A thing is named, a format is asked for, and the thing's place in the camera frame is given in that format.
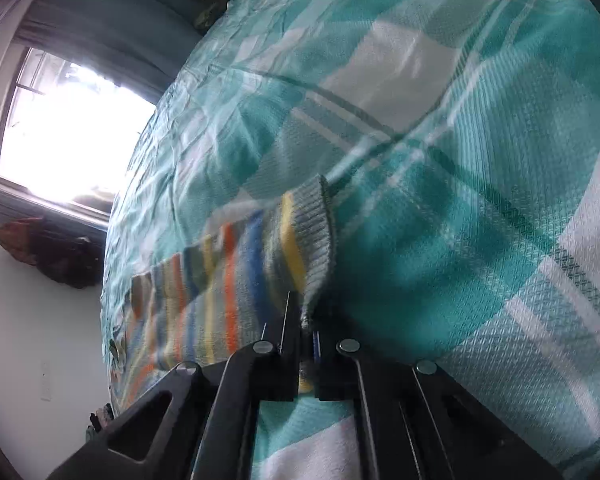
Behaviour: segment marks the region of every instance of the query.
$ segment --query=plaid blanket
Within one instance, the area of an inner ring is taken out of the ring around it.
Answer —
[[[591,3],[231,0],[114,204],[102,330],[117,409],[138,350],[132,277],[316,174],[340,314],[387,354],[435,359],[567,478],[586,475],[600,459]],[[351,433],[346,406],[264,406],[257,471],[352,478]]]

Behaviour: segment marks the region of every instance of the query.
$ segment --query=teal curtain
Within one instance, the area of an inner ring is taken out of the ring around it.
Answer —
[[[201,0],[34,0],[16,41],[87,66],[156,103],[201,39]]]

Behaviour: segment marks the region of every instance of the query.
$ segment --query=bright window light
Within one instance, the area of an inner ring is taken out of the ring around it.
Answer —
[[[154,110],[92,70],[31,49],[2,136],[0,178],[108,212]]]

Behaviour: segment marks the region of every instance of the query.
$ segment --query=blue stripe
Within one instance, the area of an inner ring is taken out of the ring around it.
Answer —
[[[267,294],[267,280],[264,275],[264,244],[262,242],[262,211],[255,213],[248,221],[246,237],[247,287],[253,298],[253,305],[260,328],[273,317],[273,306]]]
[[[184,348],[182,351],[183,359],[195,360],[196,358],[196,347],[195,345],[195,333],[196,333],[196,316],[195,316],[195,301],[197,296],[200,294],[196,284],[193,281],[193,269],[194,264],[191,261],[191,251],[193,248],[185,249],[182,251],[182,258],[180,264],[182,265],[182,275],[184,278],[184,286],[187,289],[189,303],[187,303],[186,315],[184,320]]]

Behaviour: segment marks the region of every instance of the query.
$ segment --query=screw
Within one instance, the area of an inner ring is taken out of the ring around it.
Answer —
[[[198,369],[198,367],[193,364],[193,363],[180,363],[178,365],[178,367],[176,368],[176,371],[179,374],[187,374],[187,375],[193,375],[194,373],[196,373],[196,370]]]
[[[353,354],[353,352],[360,350],[360,343],[355,339],[343,339],[338,343],[338,348],[343,352]]]
[[[256,354],[268,354],[273,350],[273,345],[269,341],[256,341],[253,344],[253,351]]]
[[[416,364],[416,370],[421,374],[433,375],[438,370],[436,364],[432,361],[418,361]]]

